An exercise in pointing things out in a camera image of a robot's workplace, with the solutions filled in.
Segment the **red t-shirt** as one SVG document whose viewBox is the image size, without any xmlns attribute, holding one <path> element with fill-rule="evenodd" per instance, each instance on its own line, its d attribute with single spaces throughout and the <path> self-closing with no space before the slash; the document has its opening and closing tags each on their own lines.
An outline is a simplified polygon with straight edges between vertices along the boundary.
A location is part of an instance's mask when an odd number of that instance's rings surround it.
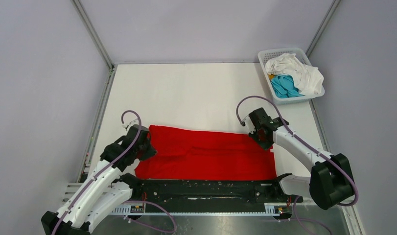
<svg viewBox="0 0 397 235">
<path fill-rule="evenodd" d="M 277 177 L 274 154 L 247 134 L 151 125 L 157 154 L 135 168 L 140 179 L 256 181 Z"/>
</svg>

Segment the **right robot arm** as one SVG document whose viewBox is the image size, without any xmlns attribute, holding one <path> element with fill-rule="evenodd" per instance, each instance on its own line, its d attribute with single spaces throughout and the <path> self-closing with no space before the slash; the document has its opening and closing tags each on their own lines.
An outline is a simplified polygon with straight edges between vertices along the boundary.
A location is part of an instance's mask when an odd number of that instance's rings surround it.
<svg viewBox="0 0 397 235">
<path fill-rule="evenodd" d="M 356 197 L 349 160 L 343 154 L 333 155 L 312 147 L 280 117 L 271 118 L 263 108 L 252 111 L 244 118 L 243 126 L 249 136 L 264 150 L 276 144 L 295 157 L 309 171 L 310 176 L 286 173 L 278 177 L 271 189 L 272 197 L 279 202 L 290 195 L 311 198 L 318 207 L 327 210 L 350 197 Z"/>
</svg>

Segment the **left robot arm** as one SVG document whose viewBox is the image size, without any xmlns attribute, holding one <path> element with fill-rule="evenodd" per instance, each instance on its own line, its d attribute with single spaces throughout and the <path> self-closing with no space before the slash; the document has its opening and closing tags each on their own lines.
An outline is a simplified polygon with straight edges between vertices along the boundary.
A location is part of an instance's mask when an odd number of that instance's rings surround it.
<svg viewBox="0 0 397 235">
<path fill-rule="evenodd" d="M 142 187 L 125 183 L 125 169 L 136 159 L 157 153 L 148 128 L 134 124 L 127 134 L 107 145 L 94 170 L 56 212 L 47 211 L 41 223 L 47 235 L 89 235 L 119 204 L 142 197 Z"/>
</svg>

